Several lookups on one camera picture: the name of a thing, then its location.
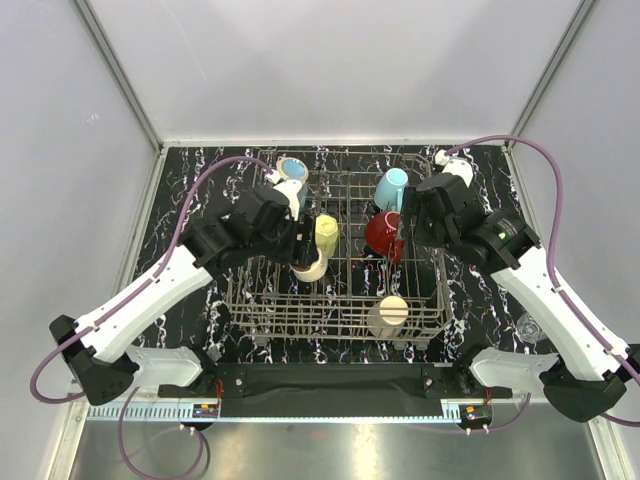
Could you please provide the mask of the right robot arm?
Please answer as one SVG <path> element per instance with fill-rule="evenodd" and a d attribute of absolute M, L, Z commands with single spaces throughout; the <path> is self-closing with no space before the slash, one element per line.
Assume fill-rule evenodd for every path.
<path fill-rule="evenodd" d="M 613 334 L 547 265 L 547 252 L 513 209 L 484 211 L 467 181 L 440 173 L 403 193 L 398 234 L 443 249 L 513 296 L 556 351 L 546 355 L 476 346 L 448 381 L 475 397 L 486 388 L 542 393 L 565 417 L 585 423 L 612 409 L 639 373 L 639 348 Z"/>

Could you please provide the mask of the red mug cream interior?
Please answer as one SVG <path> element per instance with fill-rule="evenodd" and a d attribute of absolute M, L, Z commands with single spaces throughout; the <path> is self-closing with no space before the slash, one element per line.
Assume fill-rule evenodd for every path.
<path fill-rule="evenodd" d="M 364 238 L 368 247 L 392 264 L 399 264 L 402 260 L 406 241 L 397 237 L 397 227 L 400 214 L 395 211 L 381 212 L 368 222 Z"/>

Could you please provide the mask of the clear glass cup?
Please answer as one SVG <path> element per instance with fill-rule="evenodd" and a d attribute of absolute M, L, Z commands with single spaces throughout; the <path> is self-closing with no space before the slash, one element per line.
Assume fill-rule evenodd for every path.
<path fill-rule="evenodd" d="M 516 333 L 526 343 L 535 344 L 546 339 L 546 334 L 529 313 L 524 313 L 516 321 Z"/>

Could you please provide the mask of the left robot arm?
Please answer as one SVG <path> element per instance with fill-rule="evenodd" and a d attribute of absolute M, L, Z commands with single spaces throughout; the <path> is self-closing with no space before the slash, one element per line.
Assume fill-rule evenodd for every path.
<path fill-rule="evenodd" d="M 134 346 L 134 340 L 183 298 L 253 257 L 307 269 L 319 265 L 315 220 L 302 212 L 306 186 L 286 180 L 258 186 L 194 221 L 178 243 L 128 287 L 94 311 L 50 325 L 65 363 L 88 402 L 104 405 L 135 387 L 167 387 L 203 397 L 216 365 L 204 351 Z"/>

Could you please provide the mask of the steel brown tumbler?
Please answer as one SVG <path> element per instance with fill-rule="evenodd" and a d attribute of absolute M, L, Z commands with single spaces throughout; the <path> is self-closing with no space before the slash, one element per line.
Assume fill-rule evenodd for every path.
<path fill-rule="evenodd" d="M 298 268 L 291 267 L 294 276 L 302 282 L 312 283 L 320 280 L 326 273 L 328 268 L 328 258 L 320 249 L 317 250 L 318 258 L 309 267 Z"/>

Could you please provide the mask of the light blue mug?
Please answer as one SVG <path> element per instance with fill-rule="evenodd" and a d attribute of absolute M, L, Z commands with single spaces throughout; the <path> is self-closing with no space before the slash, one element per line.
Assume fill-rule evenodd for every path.
<path fill-rule="evenodd" d="M 405 187 L 408 185 L 408 175 L 400 168 L 391 168 L 383 174 L 374 193 L 374 203 L 382 211 L 400 213 L 403 204 Z"/>

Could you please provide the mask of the yellow-green mug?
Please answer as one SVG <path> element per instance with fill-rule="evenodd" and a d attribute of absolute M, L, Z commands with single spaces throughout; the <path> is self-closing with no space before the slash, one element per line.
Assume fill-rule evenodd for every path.
<path fill-rule="evenodd" d="M 327 258 L 331 258 L 335 252 L 339 231 L 338 222 L 334 217 L 328 214 L 321 214 L 316 217 L 315 243 Z"/>

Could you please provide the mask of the beige paper cup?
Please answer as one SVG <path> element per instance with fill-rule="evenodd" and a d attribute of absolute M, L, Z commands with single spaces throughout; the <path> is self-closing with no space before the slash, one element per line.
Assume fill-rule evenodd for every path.
<path fill-rule="evenodd" d="M 400 296 L 387 296 L 377 302 L 367 314 L 370 333 L 378 339 L 396 338 L 409 316 L 409 306 Z"/>

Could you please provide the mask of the blue butterfly mug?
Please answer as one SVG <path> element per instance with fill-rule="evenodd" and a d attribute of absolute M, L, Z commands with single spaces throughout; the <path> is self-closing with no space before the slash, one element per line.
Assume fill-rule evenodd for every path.
<path fill-rule="evenodd" d="M 282 157 L 276 162 L 276 170 L 285 180 L 298 180 L 305 183 L 309 176 L 306 164 L 293 157 Z"/>

